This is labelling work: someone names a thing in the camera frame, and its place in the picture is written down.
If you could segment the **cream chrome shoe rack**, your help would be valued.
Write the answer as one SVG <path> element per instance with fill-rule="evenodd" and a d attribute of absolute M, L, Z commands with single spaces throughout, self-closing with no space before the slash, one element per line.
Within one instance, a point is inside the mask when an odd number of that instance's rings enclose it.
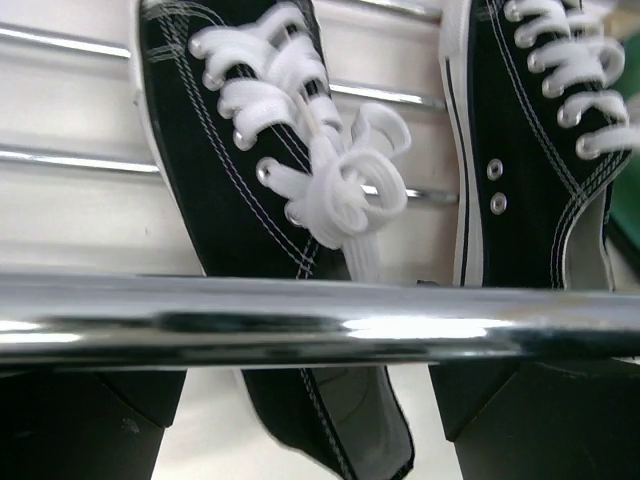
<path fill-rule="evenodd" d="M 391 285 L 378 250 L 375 283 L 5 273 L 1 366 L 274 369 L 639 353 L 634 293 Z"/>

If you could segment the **black canvas sneaker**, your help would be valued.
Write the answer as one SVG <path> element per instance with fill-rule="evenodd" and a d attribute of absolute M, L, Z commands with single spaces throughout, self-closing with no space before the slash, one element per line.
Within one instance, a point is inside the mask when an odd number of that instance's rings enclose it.
<path fill-rule="evenodd" d="M 609 290 L 605 226 L 639 129 L 625 52 L 573 1 L 447 1 L 439 61 L 457 151 L 457 286 Z"/>
<path fill-rule="evenodd" d="M 135 1 L 131 77 L 154 160 L 207 276 L 375 283 L 406 207 L 404 120 L 349 140 L 308 1 Z"/>

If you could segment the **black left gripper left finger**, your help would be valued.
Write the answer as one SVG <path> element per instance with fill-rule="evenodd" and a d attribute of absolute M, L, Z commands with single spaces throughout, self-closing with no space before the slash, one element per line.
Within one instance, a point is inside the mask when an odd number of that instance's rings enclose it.
<path fill-rule="evenodd" d="M 2 479 L 151 478 L 185 378 L 183 371 L 3 376 Z"/>

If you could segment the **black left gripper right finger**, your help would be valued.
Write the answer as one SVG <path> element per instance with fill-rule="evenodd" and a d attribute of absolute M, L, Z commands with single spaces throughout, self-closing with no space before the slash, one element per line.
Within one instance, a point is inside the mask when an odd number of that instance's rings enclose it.
<path fill-rule="evenodd" d="M 466 479 L 639 476 L 639 366 L 620 360 L 430 367 Z"/>

